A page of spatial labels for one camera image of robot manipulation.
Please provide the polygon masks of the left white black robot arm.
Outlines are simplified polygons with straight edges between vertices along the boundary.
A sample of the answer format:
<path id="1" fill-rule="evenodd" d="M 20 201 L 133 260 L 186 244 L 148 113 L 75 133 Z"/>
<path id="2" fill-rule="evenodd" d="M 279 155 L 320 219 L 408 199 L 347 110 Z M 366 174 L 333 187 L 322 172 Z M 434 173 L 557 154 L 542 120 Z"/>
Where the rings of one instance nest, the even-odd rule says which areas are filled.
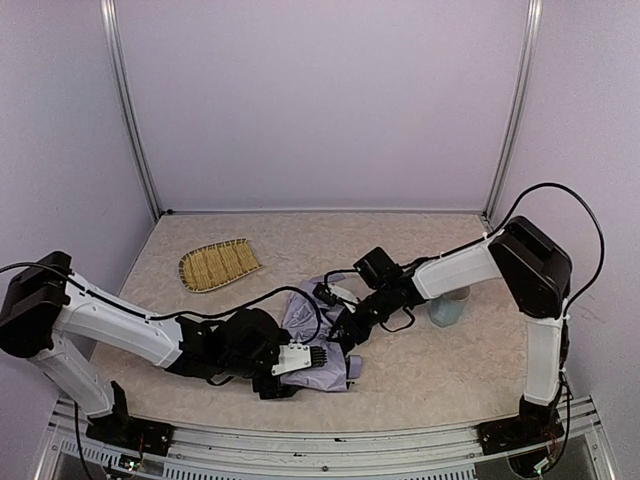
<path id="1" fill-rule="evenodd" d="M 312 348 L 294 341 L 253 303 L 217 315 L 157 314 L 108 294 L 54 251 L 13 272 L 1 308 L 1 349 L 27 360 L 70 396 L 93 423 L 124 423 L 126 401 L 71 341 L 77 335 L 139 357 L 173 375 L 211 386 L 249 378 L 277 386 L 308 369 Z"/>

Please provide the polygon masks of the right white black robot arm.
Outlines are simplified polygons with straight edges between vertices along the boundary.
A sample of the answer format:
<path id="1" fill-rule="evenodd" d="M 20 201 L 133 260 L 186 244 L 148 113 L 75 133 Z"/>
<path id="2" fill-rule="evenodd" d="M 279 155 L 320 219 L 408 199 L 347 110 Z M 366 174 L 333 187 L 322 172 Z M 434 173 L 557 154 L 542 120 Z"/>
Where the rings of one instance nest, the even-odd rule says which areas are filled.
<path id="1" fill-rule="evenodd" d="M 377 247 L 354 264 L 371 292 L 341 313 L 330 338 L 344 351 L 364 343 L 376 325 L 449 293 L 500 283 L 525 321 L 526 371 L 520 423 L 557 417 L 568 350 L 569 255 L 530 220 L 517 216 L 496 232 L 436 257 L 406 265 Z"/>

